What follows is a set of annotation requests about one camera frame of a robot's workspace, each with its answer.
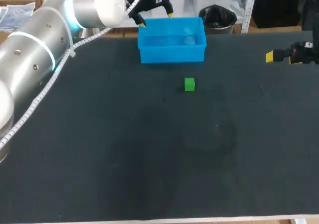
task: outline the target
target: black bag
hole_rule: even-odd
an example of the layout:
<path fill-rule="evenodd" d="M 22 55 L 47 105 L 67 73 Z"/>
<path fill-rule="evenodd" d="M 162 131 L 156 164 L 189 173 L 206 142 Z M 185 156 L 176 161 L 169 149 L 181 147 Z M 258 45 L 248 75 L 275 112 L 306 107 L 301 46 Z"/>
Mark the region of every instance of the black bag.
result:
<path fill-rule="evenodd" d="M 204 25 L 209 28 L 223 28 L 232 26 L 237 21 L 237 16 L 232 11 L 218 5 L 208 6 L 199 12 Z"/>

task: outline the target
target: robotic arm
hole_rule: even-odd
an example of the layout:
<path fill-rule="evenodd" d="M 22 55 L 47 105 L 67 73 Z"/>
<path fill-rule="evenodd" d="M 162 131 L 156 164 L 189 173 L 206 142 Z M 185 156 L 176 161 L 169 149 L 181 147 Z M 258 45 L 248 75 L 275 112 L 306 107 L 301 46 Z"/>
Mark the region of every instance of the robotic arm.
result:
<path fill-rule="evenodd" d="M 44 0 L 30 21 L 0 46 L 0 162 L 8 154 L 9 143 L 5 135 L 12 128 L 14 118 L 22 115 L 17 111 L 31 103 L 31 94 L 42 90 L 42 83 L 46 83 L 66 50 L 73 49 L 73 37 L 83 28 L 120 24 L 127 15 L 127 1 L 134 2 Z M 144 0 L 129 13 L 129 17 L 145 25 L 140 11 L 165 5 L 171 13 L 169 4 L 169 0 Z"/>

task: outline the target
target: green block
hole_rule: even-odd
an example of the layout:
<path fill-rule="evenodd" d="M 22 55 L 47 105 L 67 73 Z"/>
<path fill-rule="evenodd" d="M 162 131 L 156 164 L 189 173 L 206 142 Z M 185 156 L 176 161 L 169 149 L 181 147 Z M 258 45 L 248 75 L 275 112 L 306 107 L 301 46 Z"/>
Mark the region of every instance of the green block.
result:
<path fill-rule="evenodd" d="M 195 78 L 185 78 L 185 91 L 195 91 Z"/>

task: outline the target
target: black table surface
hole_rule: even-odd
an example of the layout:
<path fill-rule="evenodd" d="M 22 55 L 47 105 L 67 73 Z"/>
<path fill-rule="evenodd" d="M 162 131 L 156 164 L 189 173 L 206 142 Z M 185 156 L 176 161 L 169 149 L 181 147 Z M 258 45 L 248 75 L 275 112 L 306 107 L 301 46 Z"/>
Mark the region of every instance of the black table surface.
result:
<path fill-rule="evenodd" d="M 79 48 L 0 165 L 0 223 L 319 214 L 319 66 L 265 63 L 302 40 L 209 36 L 174 65 Z"/>

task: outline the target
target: cable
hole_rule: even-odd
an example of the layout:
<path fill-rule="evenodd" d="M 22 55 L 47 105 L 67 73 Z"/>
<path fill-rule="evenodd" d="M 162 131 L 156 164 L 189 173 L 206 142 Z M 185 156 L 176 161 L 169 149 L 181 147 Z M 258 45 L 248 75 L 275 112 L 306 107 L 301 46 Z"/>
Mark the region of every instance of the cable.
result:
<path fill-rule="evenodd" d="M 130 7 L 126 10 L 126 14 L 128 15 L 135 6 L 139 3 L 140 0 L 134 0 L 134 2 L 130 5 Z M 80 46 L 83 46 L 86 43 L 89 43 L 100 36 L 106 34 L 111 30 L 110 27 L 105 28 L 103 31 L 90 36 L 88 38 L 85 38 L 82 41 L 79 41 L 74 44 L 73 49 L 77 49 Z M 41 93 L 32 101 L 31 105 L 29 106 L 28 110 L 24 113 L 24 115 L 19 119 L 19 121 L 11 128 L 11 130 L 0 140 L 0 150 L 9 142 L 9 140 L 17 133 L 17 131 L 25 124 L 25 122 L 30 118 L 30 116 L 33 114 L 37 106 L 40 104 L 40 102 L 44 99 L 46 94 L 49 92 L 49 90 L 52 88 L 53 84 L 55 83 L 56 79 L 60 75 L 60 72 L 62 71 L 67 59 L 69 58 L 71 54 L 72 48 L 69 48 L 63 55 L 62 60 L 59 63 L 59 66 L 54 71 L 51 79 L 48 81 L 46 86 L 43 88 Z"/>

